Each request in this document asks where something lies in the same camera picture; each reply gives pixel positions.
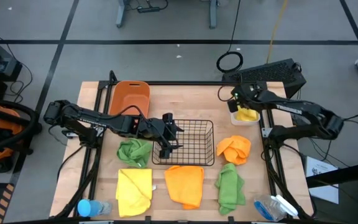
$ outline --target orange cloth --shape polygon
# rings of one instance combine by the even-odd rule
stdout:
[[[251,150],[251,142],[242,136],[231,136],[219,142],[216,148],[218,156],[223,152],[228,162],[240,165],[247,162],[247,157]]]
[[[203,196],[204,169],[197,166],[173,166],[165,171],[169,197],[184,209],[200,207]]]

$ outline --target wooden tabletop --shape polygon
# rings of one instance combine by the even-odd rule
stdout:
[[[98,82],[83,82],[77,104],[84,108],[93,109],[95,104]],[[246,205],[237,206],[237,210],[229,215],[220,215],[218,212],[218,190],[214,186],[215,180],[222,166],[227,162],[223,156],[215,157],[213,166],[204,167],[203,199],[197,210],[183,210],[182,205],[173,202],[165,185],[164,171],[169,166],[155,165],[150,157],[149,168],[153,169],[153,184],[157,189],[153,191],[151,207],[143,214],[120,218],[115,199],[118,169],[128,168],[116,155],[119,143],[124,140],[110,131],[104,134],[101,162],[99,166],[98,182],[96,184],[95,199],[107,200],[112,203],[112,213],[96,219],[105,220],[144,220],[150,215],[152,220],[192,220],[192,221],[226,221],[227,216],[233,216],[236,221],[263,221],[262,216],[254,208],[254,197],[259,194],[270,194],[269,181],[265,162],[260,158],[262,152],[262,138],[259,125],[233,126],[227,104],[217,98],[219,86],[150,86],[149,118],[161,118],[164,113],[173,113],[174,119],[207,119],[214,126],[214,150],[224,138],[232,135],[241,135],[251,141],[251,152],[247,163],[237,166],[238,174],[245,180],[243,193],[246,196]],[[284,97],[282,83],[268,83],[270,91]],[[222,98],[229,98],[232,87],[224,87]],[[292,126],[291,116],[283,111],[273,110],[275,124]],[[287,140],[287,144],[298,149],[295,140]],[[68,157],[78,149],[77,139],[68,140],[65,156]],[[85,150],[72,157],[62,169],[58,180],[55,197],[50,215],[56,215],[71,199],[78,188]],[[296,201],[308,214],[313,213],[310,195],[306,184],[299,155],[283,147],[281,149],[283,168],[287,186]]]

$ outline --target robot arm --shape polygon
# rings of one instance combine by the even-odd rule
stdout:
[[[73,131],[78,135],[80,144],[86,147],[97,146],[97,130],[87,128],[79,121],[110,129],[114,134],[125,138],[155,141],[162,148],[160,151],[162,159],[168,159],[173,149],[181,147],[178,144],[172,146],[169,142],[177,140],[177,131],[183,131],[175,125],[171,113],[164,114],[162,119],[146,119],[142,115],[117,114],[111,116],[79,107],[67,100],[58,100],[49,104],[44,121]]]
[[[344,122],[341,117],[312,102],[281,98],[262,88],[263,85],[264,83],[245,83],[236,86],[231,91],[233,100],[228,101],[230,111],[237,111],[237,105],[259,113],[262,110],[278,109],[297,114],[306,120],[306,125],[302,126],[286,128],[276,125],[272,127],[267,137],[272,147],[281,147],[286,139],[316,137],[332,140],[337,138]]]

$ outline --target wire basket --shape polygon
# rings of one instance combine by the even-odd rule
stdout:
[[[159,157],[161,147],[153,143],[153,163],[156,165],[213,165],[215,156],[212,121],[176,119],[175,124],[184,130],[184,132],[177,132],[177,139],[182,147],[174,149],[169,159],[161,159]],[[170,141],[170,143],[176,145],[176,141]]]

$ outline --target green towel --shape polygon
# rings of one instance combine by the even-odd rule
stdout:
[[[236,205],[245,205],[246,198],[242,193],[244,180],[237,174],[234,164],[229,163],[223,166],[215,186],[219,189],[220,204],[219,213],[227,215],[236,209]]]
[[[131,167],[145,168],[149,161],[152,145],[139,139],[129,139],[119,145],[118,158]]]

